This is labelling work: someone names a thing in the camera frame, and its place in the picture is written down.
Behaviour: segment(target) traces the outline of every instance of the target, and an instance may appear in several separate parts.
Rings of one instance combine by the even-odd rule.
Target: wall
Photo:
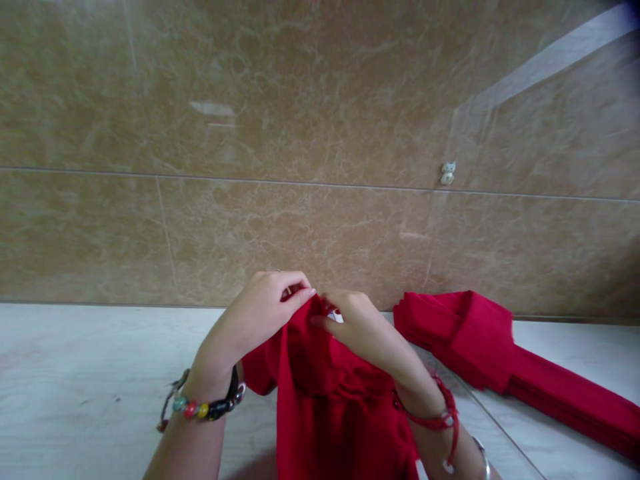
[[[0,298],[220,306],[302,269],[637,317],[637,33],[588,23],[527,84],[609,8],[5,2]]]

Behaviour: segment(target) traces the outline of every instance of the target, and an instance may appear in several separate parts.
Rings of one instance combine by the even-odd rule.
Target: left hand
[[[234,364],[271,338],[314,295],[300,271],[256,273],[202,342],[192,370],[212,379],[228,375]]]

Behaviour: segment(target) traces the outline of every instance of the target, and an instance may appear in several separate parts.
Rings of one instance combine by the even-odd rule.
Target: black bead
[[[213,421],[218,420],[218,418],[222,417],[227,410],[229,409],[229,405],[226,400],[219,400],[209,404],[209,412],[207,413],[207,420]]]

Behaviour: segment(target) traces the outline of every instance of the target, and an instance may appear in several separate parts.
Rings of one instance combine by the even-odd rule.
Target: table surface
[[[222,309],[0,304],[0,478],[139,479],[168,382]],[[516,321],[516,342],[640,403],[640,328]],[[505,480],[637,479],[639,466],[428,352]],[[276,478],[276,392],[230,414],[221,479]]]

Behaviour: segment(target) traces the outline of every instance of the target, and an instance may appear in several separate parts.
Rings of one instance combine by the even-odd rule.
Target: red cloth
[[[325,314],[316,296],[274,337],[243,358],[247,386],[278,386],[279,480],[417,480],[407,418],[393,382],[307,321]]]
[[[512,395],[637,460],[640,408],[513,342],[513,316],[472,292],[406,293],[393,309],[396,329],[478,389]]]

